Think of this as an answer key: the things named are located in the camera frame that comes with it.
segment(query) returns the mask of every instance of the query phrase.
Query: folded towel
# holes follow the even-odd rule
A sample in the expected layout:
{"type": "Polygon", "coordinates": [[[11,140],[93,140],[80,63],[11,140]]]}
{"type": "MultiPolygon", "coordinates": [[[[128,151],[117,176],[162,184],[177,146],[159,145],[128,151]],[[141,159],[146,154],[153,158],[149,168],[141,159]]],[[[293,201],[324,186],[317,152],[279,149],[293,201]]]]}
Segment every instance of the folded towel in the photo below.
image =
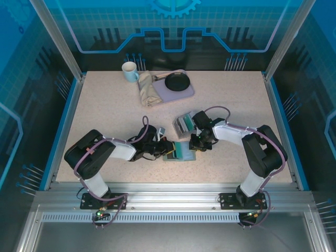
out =
{"type": "Polygon", "coordinates": [[[155,91],[152,85],[152,75],[145,71],[139,77],[139,89],[141,104],[145,107],[152,107],[155,104],[162,103],[161,97],[155,91]]]}

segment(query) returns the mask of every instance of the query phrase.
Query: small box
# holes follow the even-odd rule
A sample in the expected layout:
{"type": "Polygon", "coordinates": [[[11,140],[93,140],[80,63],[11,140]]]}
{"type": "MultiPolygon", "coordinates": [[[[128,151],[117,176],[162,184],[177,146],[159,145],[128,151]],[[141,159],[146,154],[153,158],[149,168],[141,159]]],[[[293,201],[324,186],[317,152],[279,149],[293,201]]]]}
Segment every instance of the small box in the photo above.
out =
{"type": "Polygon", "coordinates": [[[192,119],[195,114],[195,111],[191,111],[187,114],[183,114],[177,117],[173,121],[173,126],[179,139],[188,138],[191,133],[196,132],[195,123],[192,119]]]}

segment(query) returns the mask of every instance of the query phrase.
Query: glass panel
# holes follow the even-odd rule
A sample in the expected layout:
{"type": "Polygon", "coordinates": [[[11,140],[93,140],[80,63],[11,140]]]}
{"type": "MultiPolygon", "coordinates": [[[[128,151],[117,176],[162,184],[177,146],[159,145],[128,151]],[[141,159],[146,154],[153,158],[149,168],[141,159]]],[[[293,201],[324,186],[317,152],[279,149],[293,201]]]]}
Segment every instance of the glass panel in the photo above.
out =
{"type": "Polygon", "coordinates": [[[0,223],[6,228],[0,230],[0,240],[1,251],[14,251],[73,76],[29,1],[2,4],[0,223]],[[23,169],[24,165],[31,171],[23,169]]]}
{"type": "Polygon", "coordinates": [[[153,70],[265,70],[300,3],[46,1],[83,71],[142,59],[153,70]]]}
{"type": "MultiPolygon", "coordinates": [[[[325,202],[320,207],[326,207],[321,211],[326,222],[334,217],[326,201],[336,201],[335,8],[333,1],[315,2],[274,74],[285,124],[317,203],[325,202]]],[[[335,245],[335,236],[330,237],[335,245]]]]}

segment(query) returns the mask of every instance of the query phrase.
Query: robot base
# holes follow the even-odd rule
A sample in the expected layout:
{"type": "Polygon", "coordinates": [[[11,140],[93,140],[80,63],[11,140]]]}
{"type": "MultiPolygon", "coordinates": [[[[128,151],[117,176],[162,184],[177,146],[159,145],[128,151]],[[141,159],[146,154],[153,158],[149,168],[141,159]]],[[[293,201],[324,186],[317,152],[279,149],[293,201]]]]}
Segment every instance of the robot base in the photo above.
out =
{"type": "MultiPolygon", "coordinates": [[[[111,194],[111,197],[118,197],[120,195],[122,195],[123,193],[113,193],[111,194]]],[[[122,203],[123,198],[120,198],[118,200],[116,200],[113,204],[109,205],[107,207],[107,209],[109,210],[117,210],[120,206],[120,204],[122,203]]],[[[82,200],[80,203],[80,209],[92,209],[92,210],[97,210],[103,206],[106,205],[107,202],[103,202],[100,201],[94,197],[91,196],[91,194],[89,193],[83,193],[82,195],[82,200]]],[[[126,202],[124,203],[124,205],[121,207],[121,210],[125,210],[126,209],[126,202]]]]}
{"type": "Polygon", "coordinates": [[[267,209],[264,193],[257,193],[256,195],[249,198],[244,207],[242,207],[238,201],[236,193],[220,193],[218,199],[221,205],[221,210],[260,210],[261,207],[257,202],[258,200],[261,200],[262,202],[262,210],[267,209]]]}

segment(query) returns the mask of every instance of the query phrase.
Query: aluminum frame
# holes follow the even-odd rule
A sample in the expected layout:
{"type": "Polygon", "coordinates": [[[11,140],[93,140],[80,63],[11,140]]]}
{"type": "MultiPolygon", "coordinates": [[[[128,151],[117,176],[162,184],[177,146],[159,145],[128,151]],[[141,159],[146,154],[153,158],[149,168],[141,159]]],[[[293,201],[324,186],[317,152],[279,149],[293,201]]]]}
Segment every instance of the aluminum frame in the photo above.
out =
{"type": "MultiPolygon", "coordinates": [[[[54,43],[58,47],[72,74],[79,82],[81,81],[81,71],[67,46],[60,30],[58,29],[51,13],[43,0],[30,0],[43,24],[47,28],[54,43]]],[[[269,85],[269,80],[279,66],[283,56],[293,41],[296,32],[298,32],[306,16],[308,15],[315,0],[306,0],[299,7],[292,23],[290,24],[285,37],[280,43],[275,55],[273,56],[266,70],[266,88],[270,97],[272,109],[275,114],[279,133],[284,144],[288,144],[284,134],[284,125],[281,123],[281,117],[277,110],[277,103],[269,85]]],[[[64,150],[67,136],[69,134],[71,122],[78,103],[81,86],[75,90],[73,100],[71,101],[69,113],[66,118],[64,128],[61,133],[60,142],[57,146],[57,152],[52,162],[48,181],[52,182],[52,176],[56,174],[64,150]]],[[[296,168],[294,159],[291,157],[292,152],[289,150],[289,165],[296,174],[299,187],[300,177],[296,168]]],[[[223,212],[220,210],[217,201],[220,192],[234,192],[237,184],[109,184],[114,192],[129,192],[129,202],[125,212],[185,212],[185,213],[216,213],[223,212]]],[[[79,188],[79,183],[52,183],[50,190],[46,192],[37,192],[31,211],[19,242],[17,251],[33,251],[41,221],[44,213],[49,212],[81,212],[78,209],[78,200],[75,195],[79,188]]],[[[270,184],[266,188],[272,198],[271,212],[304,212],[307,220],[307,226],[311,234],[312,243],[316,251],[330,251],[331,247],[328,242],[326,233],[323,230],[321,219],[316,209],[311,192],[302,192],[296,189],[296,184],[286,186],[277,186],[270,184]]]]}
{"type": "Polygon", "coordinates": [[[303,190],[304,186],[303,186],[303,183],[302,183],[302,179],[300,177],[299,169],[298,169],[298,166],[297,166],[297,163],[295,161],[294,154],[293,154],[293,149],[292,149],[292,146],[290,144],[289,137],[286,133],[285,124],[283,122],[281,112],[280,112],[280,106],[282,106],[282,105],[278,104],[278,102],[277,102],[274,89],[272,88],[272,85],[271,85],[271,81],[267,80],[266,78],[264,79],[264,81],[265,81],[265,87],[266,87],[266,91],[267,91],[267,94],[268,94],[268,98],[269,98],[269,101],[271,103],[272,111],[273,111],[273,114],[274,114],[275,122],[276,122],[276,125],[277,125],[277,128],[278,128],[278,131],[279,131],[280,139],[281,139],[283,147],[287,151],[288,167],[289,167],[290,171],[294,173],[295,182],[298,184],[299,189],[303,190]]]}
{"type": "Polygon", "coordinates": [[[30,0],[30,3],[34,7],[37,15],[41,19],[42,23],[46,27],[49,35],[54,41],[56,47],[61,53],[64,61],[68,65],[70,71],[73,76],[81,81],[82,79],[82,71],[80,70],[72,52],[70,51],[67,42],[62,36],[61,31],[59,30],[54,18],[52,17],[48,7],[46,6],[43,0],[30,0]]]}
{"type": "Polygon", "coordinates": [[[271,80],[280,62],[284,58],[289,46],[291,45],[296,35],[298,34],[299,29],[301,28],[303,22],[306,20],[315,1],[316,0],[303,0],[302,1],[285,35],[283,36],[280,42],[280,45],[278,46],[276,52],[274,53],[265,71],[265,78],[267,81],[271,80]]]}

